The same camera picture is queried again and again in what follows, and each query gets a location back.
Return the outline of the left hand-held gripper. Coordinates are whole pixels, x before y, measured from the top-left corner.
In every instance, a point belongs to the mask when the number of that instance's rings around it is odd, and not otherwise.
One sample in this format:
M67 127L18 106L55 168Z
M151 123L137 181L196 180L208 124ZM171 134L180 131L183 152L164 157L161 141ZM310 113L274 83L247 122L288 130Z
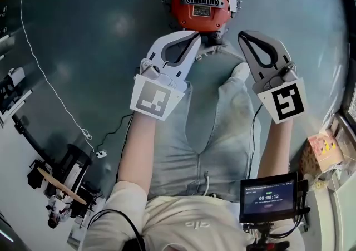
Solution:
M166 50L189 41L176 62L169 62ZM182 85L195 61L201 45L197 31L176 31L158 38L140 63L140 73L134 79L130 109L164 121L185 96L187 84ZM158 67L165 67L166 73Z

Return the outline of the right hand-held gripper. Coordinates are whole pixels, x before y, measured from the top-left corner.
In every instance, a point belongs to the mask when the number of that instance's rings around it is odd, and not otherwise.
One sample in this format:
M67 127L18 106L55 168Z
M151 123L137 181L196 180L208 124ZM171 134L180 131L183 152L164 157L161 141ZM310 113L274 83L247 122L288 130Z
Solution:
M283 43L258 31L239 32L238 43L256 82L253 91L274 122L280 124L305 114L304 80L298 77L294 63L283 66L290 61ZM268 64L262 63L253 44L269 56Z

